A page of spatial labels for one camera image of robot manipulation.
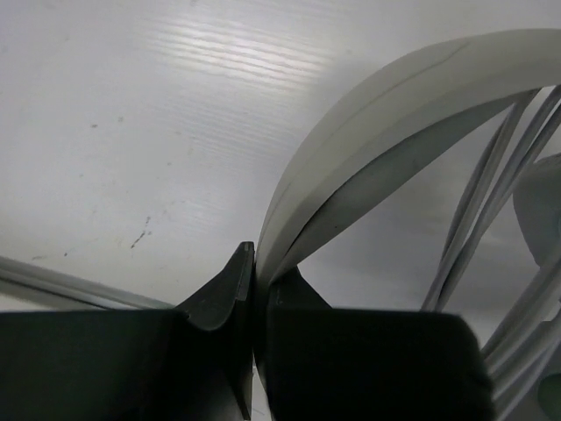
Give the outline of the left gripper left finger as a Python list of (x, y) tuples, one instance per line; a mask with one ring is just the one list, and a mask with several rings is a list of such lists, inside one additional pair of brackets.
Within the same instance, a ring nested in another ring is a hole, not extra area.
[(247, 420), (254, 246), (167, 309), (41, 296), (1, 315), (4, 420)]

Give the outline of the white gaming headphones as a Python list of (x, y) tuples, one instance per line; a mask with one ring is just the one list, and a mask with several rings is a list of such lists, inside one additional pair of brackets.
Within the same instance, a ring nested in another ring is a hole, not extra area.
[(560, 32), (452, 39), (391, 62), (343, 96), (288, 163), (256, 254), (256, 312), (269, 287), (489, 119), (503, 121), (455, 210), (421, 312), (444, 313), (487, 229), (512, 203), (538, 271), (479, 351), (492, 420), (560, 412)]

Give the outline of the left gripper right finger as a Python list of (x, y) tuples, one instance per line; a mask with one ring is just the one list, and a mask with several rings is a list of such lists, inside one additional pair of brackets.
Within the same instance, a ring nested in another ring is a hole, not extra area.
[(260, 303), (255, 352), (275, 420), (492, 420), (463, 318), (334, 308), (292, 269)]

